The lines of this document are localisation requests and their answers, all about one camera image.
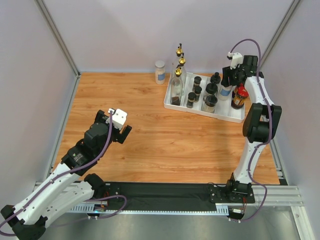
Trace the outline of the black lid glass spice jar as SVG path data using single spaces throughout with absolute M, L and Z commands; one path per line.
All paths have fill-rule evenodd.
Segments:
M 215 72 L 211 77 L 210 77 L 210 83 L 213 85 L 219 85 L 221 82 L 221 76 L 219 72 Z

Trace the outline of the aluminium corner post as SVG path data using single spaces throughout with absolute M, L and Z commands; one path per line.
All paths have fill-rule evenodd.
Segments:
M 44 0 L 35 0 L 34 1 L 40 11 L 40 13 L 42 14 L 46 24 L 48 25 L 55 41 L 57 42 L 60 50 L 62 51 L 68 65 L 70 66 L 72 72 L 74 73 L 74 75 L 78 78 L 80 76 L 80 71 L 78 70 L 61 34 L 60 31 L 58 30 L 55 21 L 45 3 Z
M 267 61 L 269 55 L 271 54 L 272 50 L 276 46 L 278 40 L 283 35 L 285 29 L 287 28 L 289 22 L 291 21 L 293 15 L 295 14 L 297 8 L 299 7 L 301 0 L 292 0 L 288 9 L 286 10 L 283 18 L 281 19 L 280 23 L 278 24 L 274 34 L 272 35 L 270 41 L 268 42 L 264 52 L 262 53 L 261 61 L 260 61 L 260 71 L 262 71 L 262 67 L 264 63 Z

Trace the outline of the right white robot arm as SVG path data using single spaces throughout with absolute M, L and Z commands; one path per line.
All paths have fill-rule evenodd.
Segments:
M 275 137 L 282 108 L 275 105 L 267 93 L 257 56 L 229 52 L 227 58 L 231 63 L 222 69 L 221 84 L 223 87 L 243 86 L 248 92 L 251 107 L 242 127 L 244 150 L 222 195 L 232 203 L 254 202 L 253 173 L 261 152 Z

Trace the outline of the black base mat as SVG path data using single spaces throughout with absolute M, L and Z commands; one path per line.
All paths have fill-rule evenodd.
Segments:
M 105 191 L 127 198 L 125 211 L 214 211 L 232 201 L 210 183 L 111 182 Z

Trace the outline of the oil bottle dark sauce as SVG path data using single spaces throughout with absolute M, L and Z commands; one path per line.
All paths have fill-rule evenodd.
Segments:
M 174 60 L 172 62 L 172 70 L 174 71 L 176 69 L 176 67 L 180 64 L 179 60 L 182 56 L 183 53 L 183 49 L 182 49 L 182 44 L 180 43 L 175 51 L 175 57 Z
M 183 81 L 181 79 L 182 69 L 180 65 L 174 70 L 174 76 L 170 80 L 170 103 L 175 106 L 181 105 L 183 93 Z

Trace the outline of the left aluminium corner post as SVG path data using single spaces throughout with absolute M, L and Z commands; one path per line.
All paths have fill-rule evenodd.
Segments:
M 60 50 L 62 51 L 68 65 L 70 66 L 72 72 L 74 73 L 74 75 L 78 78 L 80 76 L 80 71 L 78 70 L 61 34 L 60 31 L 58 30 L 55 21 L 45 3 L 44 0 L 35 0 L 34 1 L 40 11 L 40 13 L 42 14 L 46 24 L 48 25 L 55 41 L 57 42 Z

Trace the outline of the aluminium front rail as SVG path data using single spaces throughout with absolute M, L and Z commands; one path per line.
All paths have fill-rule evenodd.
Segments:
M 105 185 L 110 183 L 122 183 L 122 182 L 107 182 Z M 241 197 L 227 195 L 225 190 L 222 190 L 217 185 L 212 184 L 217 187 L 220 192 L 223 192 L 231 203 L 217 203 L 220 205 L 240 205 L 243 203 Z M 265 194 L 265 189 L 259 185 L 253 185 L 251 187 L 251 193 L 245 197 L 246 203 L 251 205 L 259 205 L 263 202 L 265 206 L 302 206 L 303 200 L 300 192 L 296 186 L 289 185 L 267 185 L 267 195 Z

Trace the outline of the white compartment tray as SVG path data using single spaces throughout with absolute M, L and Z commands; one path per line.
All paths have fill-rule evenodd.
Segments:
M 169 83 L 167 86 L 166 94 L 164 97 L 164 107 L 166 109 L 180 111 L 180 112 L 187 112 L 192 114 L 198 114 L 201 116 L 206 116 L 210 118 L 215 118 L 223 121 L 229 121 L 233 123 L 241 123 L 245 119 L 245 109 L 246 107 L 243 106 L 242 108 L 235 109 L 232 107 L 232 94 L 228 95 L 227 99 L 218 99 L 215 107 L 213 108 L 212 112 L 204 111 L 204 93 L 206 91 L 207 84 L 210 83 L 210 77 L 200 75 L 201 82 L 200 87 L 202 88 L 199 101 L 193 104 L 192 108 L 187 107 L 188 103 L 188 94 L 192 91 L 194 85 L 194 78 L 197 77 L 197 74 L 188 72 L 186 74 L 186 82 L 184 87 L 184 92 L 182 93 L 182 97 L 180 100 L 180 105 L 172 105 L 171 104 L 171 84 Z

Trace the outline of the oil bottle dark sauce back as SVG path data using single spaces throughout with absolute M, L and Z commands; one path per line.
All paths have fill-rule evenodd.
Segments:
M 170 103 L 175 106 L 181 105 L 183 93 L 183 81 L 181 79 L 182 69 L 180 65 L 174 70 L 174 76 L 170 80 Z

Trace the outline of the black label spice shaker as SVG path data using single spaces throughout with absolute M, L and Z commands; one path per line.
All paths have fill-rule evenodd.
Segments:
M 202 81 L 202 78 L 201 78 L 199 75 L 196 75 L 196 76 L 193 78 L 193 87 L 192 87 L 192 91 L 193 91 L 193 92 L 195 91 L 195 88 L 196 88 L 196 87 L 199 87 L 199 86 L 200 86 L 201 81 Z

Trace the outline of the clear oil bottle gold spout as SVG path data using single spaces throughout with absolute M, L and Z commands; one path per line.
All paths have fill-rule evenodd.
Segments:
M 184 93 L 185 87 L 186 87 L 186 78 L 187 78 L 187 71 L 185 69 L 186 59 L 185 59 L 185 54 L 184 53 L 181 54 L 178 62 L 179 62 L 179 66 L 181 68 L 181 80 L 182 80 L 182 83 L 183 83 L 182 92 Z

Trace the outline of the silver lid jar white beads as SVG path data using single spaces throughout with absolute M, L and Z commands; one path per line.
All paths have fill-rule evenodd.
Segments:
M 230 85 L 230 86 L 221 85 L 221 88 L 220 88 L 220 91 L 218 94 L 218 98 L 222 101 L 228 100 L 232 89 L 233 89 L 232 85 Z

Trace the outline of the small black lid jar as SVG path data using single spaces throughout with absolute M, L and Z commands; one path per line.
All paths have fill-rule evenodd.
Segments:
M 195 93 L 194 102 L 195 103 L 197 103 L 199 101 L 201 92 L 202 92 L 202 88 L 199 85 L 194 87 L 194 93 Z
M 195 99 L 196 99 L 196 94 L 194 92 L 189 92 L 187 96 L 186 107 L 189 109 L 192 109 L 194 106 Z

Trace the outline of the right aluminium corner post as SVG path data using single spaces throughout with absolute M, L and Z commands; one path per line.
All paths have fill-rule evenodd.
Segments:
M 272 35 L 270 41 L 268 42 L 264 52 L 262 53 L 261 61 L 260 61 L 260 71 L 262 71 L 262 67 L 264 63 L 267 61 L 269 55 L 271 54 L 272 50 L 276 46 L 278 40 L 283 35 L 285 29 L 287 28 L 289 22 L 291 21 L 293 15 L 295 14 L 297 8 L 299 7 L 301 0 L 292 0 L 288 9 L 286 10 L 283 18 L 281 19 L 280 23 L 278 24 L 274 34 Z

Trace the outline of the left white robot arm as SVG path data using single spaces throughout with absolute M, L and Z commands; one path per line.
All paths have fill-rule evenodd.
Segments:
M 98 163 L 111 143 L 123 144 L 132 127 L 125 125 L 127 113 L 110 108 L 99 110 L 94 123 L 75 146 L 70 148 L 55 170 L 24 200 L 4 206 L 1 225 L 9 225 L 12 233 L 5 237 L 38 240 L 61 215 L 82 202 L 107 203 L 105 182 L 95 173 L 86 172 Z

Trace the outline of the oil bottle dark sauce front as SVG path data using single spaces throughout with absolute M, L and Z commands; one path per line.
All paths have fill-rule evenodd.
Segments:
M 174 60 L 172 62 L 172 70 L 174 71 L 176 69 L 176 67 L 180 64 L 179 60 L 182 56 L 183 53 L 183 49 L 182 49 L 182 44 L 180 43 L 175 51 L 175 57 Z

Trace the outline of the silver lid jar blue label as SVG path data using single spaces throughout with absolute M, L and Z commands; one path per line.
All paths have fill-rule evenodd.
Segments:
M 155 62 L 155 82 L 158 85 L 163 85 L 165 83 L 165 62 L 158 60 Z

